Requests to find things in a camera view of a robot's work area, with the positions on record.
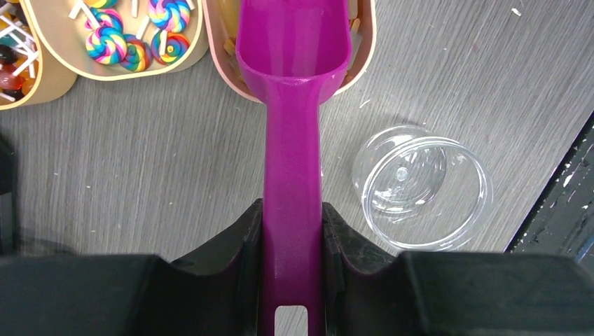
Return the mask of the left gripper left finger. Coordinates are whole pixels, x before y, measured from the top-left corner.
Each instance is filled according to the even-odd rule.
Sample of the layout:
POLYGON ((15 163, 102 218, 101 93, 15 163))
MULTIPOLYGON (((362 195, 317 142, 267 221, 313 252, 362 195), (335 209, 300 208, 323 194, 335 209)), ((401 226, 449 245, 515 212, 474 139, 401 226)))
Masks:
POLYGON ((1 259, 2 335, 255 335, 262 201, 186 255, 1 259))

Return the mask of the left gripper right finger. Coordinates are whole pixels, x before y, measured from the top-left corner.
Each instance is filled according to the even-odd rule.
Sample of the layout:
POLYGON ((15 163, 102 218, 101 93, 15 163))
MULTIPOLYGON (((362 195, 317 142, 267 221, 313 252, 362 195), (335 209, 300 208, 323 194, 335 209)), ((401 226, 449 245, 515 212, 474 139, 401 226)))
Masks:
POLYGON ((593 278, 553 255, 390 255, 323 205, 328 335, 592 335, 593 278))

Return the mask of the magenta plastic scoop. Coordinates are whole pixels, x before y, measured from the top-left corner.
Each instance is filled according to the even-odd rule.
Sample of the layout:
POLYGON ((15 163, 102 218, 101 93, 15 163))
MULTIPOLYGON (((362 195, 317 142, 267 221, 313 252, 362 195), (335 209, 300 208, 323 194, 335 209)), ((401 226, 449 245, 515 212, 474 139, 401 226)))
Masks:
POLYGON ((302 306, 325 333, 319 108, 341 86, 352 44, 346 1, 243 1, 240 72, 267 108, 260 335, 279 307, 302 306))

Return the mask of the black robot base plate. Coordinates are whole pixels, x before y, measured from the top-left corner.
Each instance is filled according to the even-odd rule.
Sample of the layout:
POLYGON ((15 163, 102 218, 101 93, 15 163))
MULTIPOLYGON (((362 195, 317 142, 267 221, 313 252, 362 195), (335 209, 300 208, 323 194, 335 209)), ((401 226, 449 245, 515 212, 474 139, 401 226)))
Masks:
POLYGON ((593 116, 506 248, 566 256, 593 269, 593 116))

